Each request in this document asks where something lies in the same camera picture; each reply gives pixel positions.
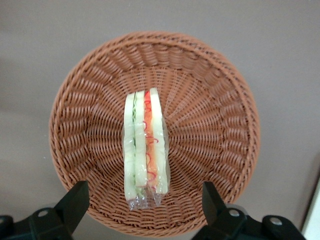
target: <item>black clamp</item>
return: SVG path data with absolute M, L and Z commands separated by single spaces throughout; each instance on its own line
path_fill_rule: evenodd
M 202 208 L 208 225 L 193 240 L 306 240 L 282 216 L 268 215 L 258 222 L 244 211 L 227 207 L 212 182 L 204 182 Z

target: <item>basket weave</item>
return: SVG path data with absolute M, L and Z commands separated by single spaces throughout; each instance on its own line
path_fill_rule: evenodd
M 156 87 L 169 135 L 171 184 L 162 205 L 129 211 L 121 131 L 127 94 Z M 260 126 L 243 77 L 201 41 L 168 32 L 134 32 L 90 52 L 54 101 L 49 140 L 63 186 L 88 180 L 88 213 L 125 234 L 168 237 L 206 224 L 202 183 L 227 203 L 249 182 Z

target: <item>wicker basket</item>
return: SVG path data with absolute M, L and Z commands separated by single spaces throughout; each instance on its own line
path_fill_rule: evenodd
M 162 205 L 129 211 L 121 131 L 127 94 L 157 87 L 169 134 L 171 185 Z M 125 234 L 169 237 L 206 224 L 202 183 L 227 203 L 248 184 L 260 147 L 253 96 L 220 53 L 177 33 L 134 32 L 90 52 L 54 101 L 49 136 L 63 186 L 88 180 L 88 213 Z

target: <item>brown wicker basket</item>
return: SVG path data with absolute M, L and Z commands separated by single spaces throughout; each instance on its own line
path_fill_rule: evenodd
M 129 211 L 121 131 L 127 94 L 156 87 L 169 134 L 171 185 L 162 205 Z M 168 237 L 206 224 L 202 183 L 227 203 L 248 184 L 260 126 L 244 78 L 220 53 L 184 34 L 134 32 L 90 52 L 62 84 L 49 123 L 63 186 L 88 180 L 88 213 L 125 234 Z

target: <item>gray background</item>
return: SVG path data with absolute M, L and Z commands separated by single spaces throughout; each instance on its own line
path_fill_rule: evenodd
M 146 30 L 192 35 L 244 75 L 261 149 L 237 204 L 300 227 L 320 166 L 318 0 L 0 1 L 0 213 L 21 220 L 65 194 L 48 144 L 59 86 L 90 50 Z M 128 239 L 87 215 L 74 237 Z

